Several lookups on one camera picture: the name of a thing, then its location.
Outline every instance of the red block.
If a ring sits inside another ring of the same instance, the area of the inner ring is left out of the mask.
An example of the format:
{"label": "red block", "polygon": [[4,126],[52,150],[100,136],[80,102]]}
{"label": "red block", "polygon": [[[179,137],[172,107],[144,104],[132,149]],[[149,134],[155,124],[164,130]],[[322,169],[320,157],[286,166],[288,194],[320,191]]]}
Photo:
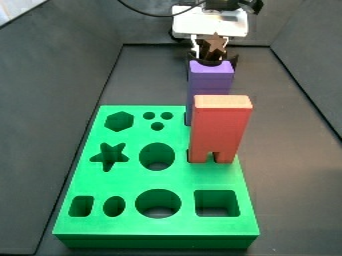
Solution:
{"label": "red block", "polygon": [[231,163],[252,105],[243,95],[195,95],[188,161],[204,163],[208,152],[217,163]]}

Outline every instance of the hexagon hole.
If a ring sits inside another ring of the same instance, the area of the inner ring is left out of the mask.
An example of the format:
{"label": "hexagon hole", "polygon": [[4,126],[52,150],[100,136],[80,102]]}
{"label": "hexagon hole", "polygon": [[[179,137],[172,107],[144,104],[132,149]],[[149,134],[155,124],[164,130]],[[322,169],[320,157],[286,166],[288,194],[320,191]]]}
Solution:
{"label": "hexagon hole", "polygon": [[133,125],[133,115],[120,111],[107,117],[104,127],[115,132],[120,132]]}

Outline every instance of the small round hole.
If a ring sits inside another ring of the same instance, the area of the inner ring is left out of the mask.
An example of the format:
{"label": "small round hole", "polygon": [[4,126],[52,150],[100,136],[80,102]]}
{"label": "small round hole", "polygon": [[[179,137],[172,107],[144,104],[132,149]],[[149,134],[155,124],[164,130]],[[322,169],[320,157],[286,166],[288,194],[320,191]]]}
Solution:
{"label": "small round hole", "polygon": [[119,196],[113,196],[105,201],[103,205],[104,214],[108,217],[116,217],[123,213],[124,207],[125,203],[123,198]]}
{"label": "small round hole", "polygon": [[160,130],[163,130],[164,125],[161,123],[159,123],[159,122],[155,122],[155,123],[152,123],[151,128],[155,131],[160,131]]}
{"label": "small round hole", "polygon": [[164,120],[169,120],[172,117],[173,117],[173,115],[172,115],[172,113],[169,113],[169,112],[164,112],[164,113],[161,114],[161,118],[163,118]]}
{"label": "small round hole", "polygon": [[155,118],[155,113],[153,112],[145,112],[144,113],[144,119],[151,120],[153,118]]}

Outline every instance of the green shape sorter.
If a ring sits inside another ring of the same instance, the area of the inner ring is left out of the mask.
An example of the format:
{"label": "green shape sorter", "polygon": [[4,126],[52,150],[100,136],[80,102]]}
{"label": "green shape sorter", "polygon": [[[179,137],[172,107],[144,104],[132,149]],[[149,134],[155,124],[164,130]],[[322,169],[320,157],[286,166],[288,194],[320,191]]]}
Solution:
{"label": "green shape sorter", "polygon": [[72,248],[247,248],[259,235],[237,157],[187,162],[183,106],[101,106],[54,236]]}

